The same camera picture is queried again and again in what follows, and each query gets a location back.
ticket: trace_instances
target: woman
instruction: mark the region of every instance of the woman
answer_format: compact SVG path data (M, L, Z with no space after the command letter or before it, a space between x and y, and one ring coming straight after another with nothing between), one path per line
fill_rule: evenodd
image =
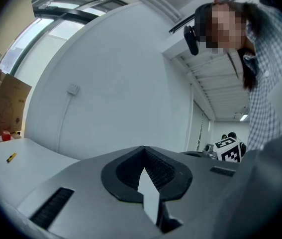
M262 149L282 135L282 125L268 100L282 78L282 13L265 5L215 0L196 9L194 30L206 47L238 51L250 99L247 151Z

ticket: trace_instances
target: yellow pen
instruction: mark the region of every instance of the yellow pen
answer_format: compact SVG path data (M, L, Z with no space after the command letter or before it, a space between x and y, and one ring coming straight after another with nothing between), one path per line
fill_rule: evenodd
M15 152L13 155L11 155L8 159L7 159L7 163L11 162L11 160L17 155L17 153Z

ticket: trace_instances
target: plaid shirt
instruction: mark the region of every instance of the plaid shirt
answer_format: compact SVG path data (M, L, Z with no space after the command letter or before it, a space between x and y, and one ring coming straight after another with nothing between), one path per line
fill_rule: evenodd
M250 131L247 151L262 149L264 144L282 135L282 125L268 100L268 94L282 78L282 13L259 5L268 21L256 38L247 23L247 37L254 44L255 56L244 55L246 65L256 74L257 85L249 92Z

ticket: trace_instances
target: white table surface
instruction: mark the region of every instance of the white table surface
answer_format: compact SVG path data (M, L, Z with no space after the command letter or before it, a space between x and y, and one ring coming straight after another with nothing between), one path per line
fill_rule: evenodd
M15 158L7 163L14 152ZM37 186L79 160L22 138L0 143L0 200L15 208Z

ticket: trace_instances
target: checkered shirt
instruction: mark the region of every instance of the checkered shirt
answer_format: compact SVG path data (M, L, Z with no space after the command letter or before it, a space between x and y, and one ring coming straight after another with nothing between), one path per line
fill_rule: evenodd
M256 74L257 85L249 92L250 131L247 151L261 149L282 135L282 125L268 100L268 94L282 78L282 13L273 7L259 5L268 21L264 31L255 37L247 23L247 37L254 44L255 56L244 55L246 65Z

